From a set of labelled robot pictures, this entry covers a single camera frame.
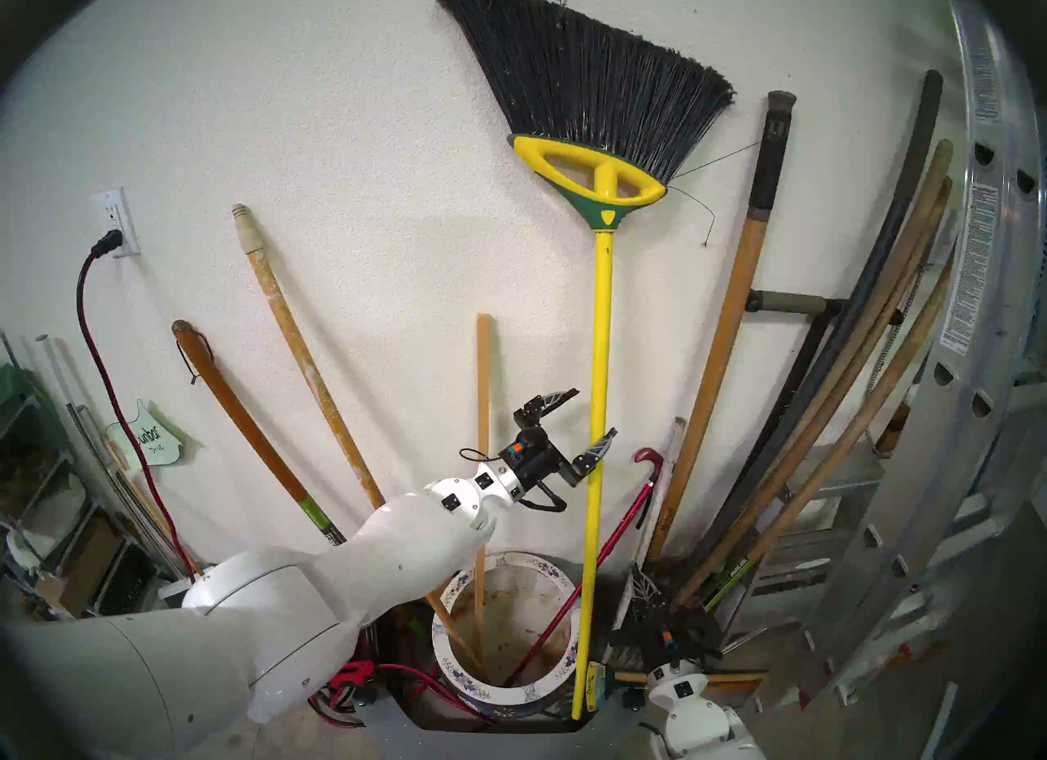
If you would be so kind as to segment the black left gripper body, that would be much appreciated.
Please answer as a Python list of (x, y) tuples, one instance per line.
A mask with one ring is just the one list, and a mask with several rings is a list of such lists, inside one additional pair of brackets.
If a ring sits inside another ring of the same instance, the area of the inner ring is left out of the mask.
[(573, 485), (573, 465), (552, 443), (541, 423), (524, 427), (524, 407), (515, 412), (519, 433), (515, 439), (515, 475), (522, 490), (529, 491), (553, 474), (560, 474)]

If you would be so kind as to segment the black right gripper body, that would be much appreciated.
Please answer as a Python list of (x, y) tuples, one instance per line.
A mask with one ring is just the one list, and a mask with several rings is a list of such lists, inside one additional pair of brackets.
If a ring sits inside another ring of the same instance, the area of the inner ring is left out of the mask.
[(703, 667), (709, 660), (723, 660), (722, 640), (715, 616), (701, 607), (652, 607), (639, 614), (631, 612), (612, 631), (612, 648), (639, 650), (644, 667), (684, 660)]

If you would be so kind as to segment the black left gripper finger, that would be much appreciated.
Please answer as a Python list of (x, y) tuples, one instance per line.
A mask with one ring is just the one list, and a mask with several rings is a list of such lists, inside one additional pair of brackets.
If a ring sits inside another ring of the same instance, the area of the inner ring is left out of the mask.
[(563, 407), (570, 399), (578, 394), (577, 388), (570, 388), (569, 390), (550, 392), (529, 400), (524, 405), (524, 427), (539, 426), (542, 418), (559, 407)]
[(573, 459), (573, 485), (578, 485), (587, 478), (605, 459), (612, 439), (618, 434), (616, 428), (609, 428), (603, 437), (589, 445), (589, 448)]

